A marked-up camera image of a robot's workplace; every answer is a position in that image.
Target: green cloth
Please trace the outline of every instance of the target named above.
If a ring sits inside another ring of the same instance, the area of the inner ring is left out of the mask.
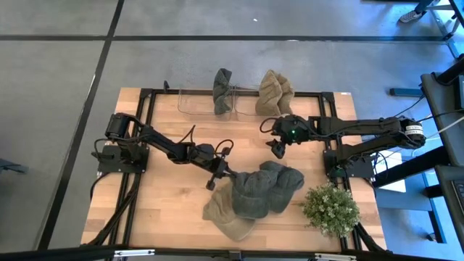
[[[229,84],[232,72],[220,68],[216,73],[212,86],[212,100],[215,103],[215,115],[221,115],[231,111],[232,87]]]
[[[305,184],[305,177],[298,170],[273,161],[262,163],[260,170],[277,173],[277,181],[269,193],[269,208],[282,213],[290,204],[294,192]]]
[[[277,172],[260,170],[236,173],[233,179],[232,208],[242,218],[264,218],[269,213],[269,191],[277,181]]]

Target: gray cloth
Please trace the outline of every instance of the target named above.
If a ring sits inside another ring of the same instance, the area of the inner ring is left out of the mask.
[[[298,170],[273,161],[262,163],[260,170],[278,174],[275,186],[269,193],[269,208],[273,212],[282,213],[289,205],[294,192],[305,184],[305,177]]]
[[[277,172],[260,170],[237,173],[233,179],[232,208],[241,218],[264,218],[269,213],[269,192],[277,182]]]
[[[212,86],[212,100],[215,103],[215,115],[221,115],[231,111],[232,87],[229,84],[232,72],[220,68],[216,73],[215,82]]]

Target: cloth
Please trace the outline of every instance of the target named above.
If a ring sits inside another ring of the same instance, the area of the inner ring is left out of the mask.
[[[269,213],[269,192],[277,182],[277,172],[260,170],[237,173],[233,179],[232,208],[242,218],[264,218]]]
[[[203,220],[211,220],[234,241],[244,239],[254,227],[254,220],[238,217],[232,209],[232,183],[216,190],[203,207]]]
[[[282,97],[281,84],[272,70],[268,70],[261,80],[260,97],[254,106],[256,113],[262,116],[279,116],[278,101]]]
[[[274,72],[274,75],[277,75],[278,83],[281,85],[282,97],[277,102],[277,106],[281,111],[281,114],[293,114],[290,108],[290,101],[295,96],[295,91],[291,87],[290,81],[283,77],[282,74],[277,74]]]
[[[260,170],[277,173],[277,181],[269,193],[269,208],[273,212],[282,213],[289,205],[294,192],[305,184],[305,177],[298,170],[273,161],[262,163]]]
[[[220,68],[216,73],[215,82],[212,86],[212,100],[215,103],[215,115],[221,115],[231,111],[232,87],[229,84],[232,72]]]

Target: tan towel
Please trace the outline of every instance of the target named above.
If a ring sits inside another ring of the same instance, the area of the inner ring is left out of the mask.
[[[274,72],[274,75],[277,75],[277,80],[281,84],[282,90],[282,97],[278,101],[277,106],[280,109],[281,114],[293,114],[290,108],[290,101],[295,96],[295,91],[291,87],[290,81],[282,74]]]
[[[229,182],[212,194],[203,208],[203,220],[211,220],[228,238],[240,241],[251,232],[255,221],[239,217],[233,211],[232,186]]]
[[[279,116],[281,111],[278,108],[278,101],[282,97],[281,84],[272,70],[268,70],[261,80],[260,98],[256,102],[255,109],[258,115]]]

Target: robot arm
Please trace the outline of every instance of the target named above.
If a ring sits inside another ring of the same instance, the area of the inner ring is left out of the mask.
[[[340,120],[337,117],[309,117],[305,120],[297,115],[287,115],[275,118],[273,127],[263,132],[270,132],[273,136],[280,136],[280,141],[274,139],[266,143],[279,159],[284,156],[286,145],[292,145],[293,143],[332,141],[349,135],[376,135],[374,139],[364,143],[354,146],[344,144],[337,148],[336,161],[340,165],[347,163],[355,156],[370,155],[396,146],[405,149],[417,149],[426,142],[422,125],[404,117],[380,118],[378,120]]]
[[[127,138],[131,123],[134,124],[134,128],[138,128],[138,136]],[[147,143],[166,153],[167,158],[175,164],[193,164],[212,173],[211,179],[207,182],[207,189],[209,190],[214,189],[215,178],[233,175],[233,171],[224,160],[232,148],[225,147],[222,152],[218,153],[211,144],[176,143],[157,132],[152,126],[144,125],[132,115],[113,114],[109,120],[105,136],[108,140],[117,143],[121,150],[122,160],[129,162],[129,164],[142,158],[143,148],[138,144]]]

